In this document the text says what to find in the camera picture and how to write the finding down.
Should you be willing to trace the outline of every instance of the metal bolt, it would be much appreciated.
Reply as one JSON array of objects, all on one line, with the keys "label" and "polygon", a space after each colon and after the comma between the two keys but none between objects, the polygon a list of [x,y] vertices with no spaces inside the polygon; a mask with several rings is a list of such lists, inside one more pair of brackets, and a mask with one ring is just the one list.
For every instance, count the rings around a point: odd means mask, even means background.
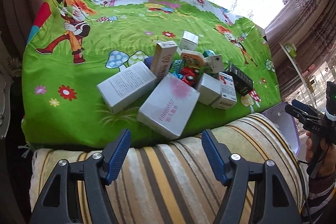
[{"label": "metal bolt", "polygon": [[58,162],[58,165],[59,166],[64,166],[64,165],[66,165],[67,164],[67,161],[66,160],[60,160],[59,162]]},{"label": "metal bolt", "polygon": [[231,155],[231,159],[233,159],[233,160],[240,160],[240,155],[238,155],[238,154],[232,154]]},{"label": "metal bolt", "polygon": [[100,158],[101,158],[101,153],[99,153],[99,152],[94,153],[94,154],[92,155],[92,158],[94,158],[95,160],[100,159]]},{"label": "metal bolt", "polygon": [[275,165],[275,162],[273,160],[267,160],[266,161],[266,164],[270,167],[274,166]]}]

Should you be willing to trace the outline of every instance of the toy vehicle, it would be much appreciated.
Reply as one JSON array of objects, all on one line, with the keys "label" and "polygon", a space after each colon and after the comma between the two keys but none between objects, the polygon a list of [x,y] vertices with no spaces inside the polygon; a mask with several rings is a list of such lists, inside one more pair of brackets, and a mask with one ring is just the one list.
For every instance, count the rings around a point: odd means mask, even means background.
[{"label": "toy vehicle", "polygon": [[199,73],[199,69],[189,67],[184,67],[180,71],[180,74],[183,75],[182,81],[190,86],[193,86],[193,84],[196,82]]}]

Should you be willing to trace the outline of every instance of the black box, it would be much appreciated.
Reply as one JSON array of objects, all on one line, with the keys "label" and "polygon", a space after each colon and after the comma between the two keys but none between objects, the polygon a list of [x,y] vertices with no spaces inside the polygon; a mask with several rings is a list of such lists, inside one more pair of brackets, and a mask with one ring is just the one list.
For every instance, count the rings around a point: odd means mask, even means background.
[{"label": "black box", "polygon": [[230,64],[229,68],[225,73],[232,76],[236,91],[241,96],[245,96],[253,90],[252,79],[248,77],[245,73],[243,73],[235,65],[233,65],[233,63]]}]

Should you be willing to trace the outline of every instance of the blue gripper pad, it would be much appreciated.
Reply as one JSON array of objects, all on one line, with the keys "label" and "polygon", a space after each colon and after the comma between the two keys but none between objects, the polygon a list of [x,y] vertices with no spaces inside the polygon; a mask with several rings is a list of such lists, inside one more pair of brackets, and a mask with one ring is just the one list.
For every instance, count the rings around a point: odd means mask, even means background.
[{"label": "blue gripper pad", "polygon": [[117,147],[115,148],[115,151],[109,161],[109,169],[105,179],[106,185],[110,185],[112,181],[117,179],[130,146],[131,132],[126,130],[125,134],[117,144]]},{"label": "blue gripper pad", "polygon": [[202,146],[216,180],[225,184],[227,181],[227,177],[225,175],[225,164],[207,130],[202,132]]}]

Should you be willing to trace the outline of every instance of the red daisy print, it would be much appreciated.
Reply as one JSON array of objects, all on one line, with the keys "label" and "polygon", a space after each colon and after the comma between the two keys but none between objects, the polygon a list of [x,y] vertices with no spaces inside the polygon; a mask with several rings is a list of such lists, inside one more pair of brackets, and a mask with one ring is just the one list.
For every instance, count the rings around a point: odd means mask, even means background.
[{"label": "red daisy print", "polygon": [[172,32],[162,32],[162,35],[164,35],[165,37],[171,37],[171,38],[176,37],[176,35],[174,35]]},{"label": "red daisy print", "polygon": [[59,87],[58,92],[60,93],[60,96],[64,99],[69,99],[71,101],[72,99],[77,99],[76,94],[77,92],[74,92],[74,89],[70,89],[69,86],[62,85]]}]

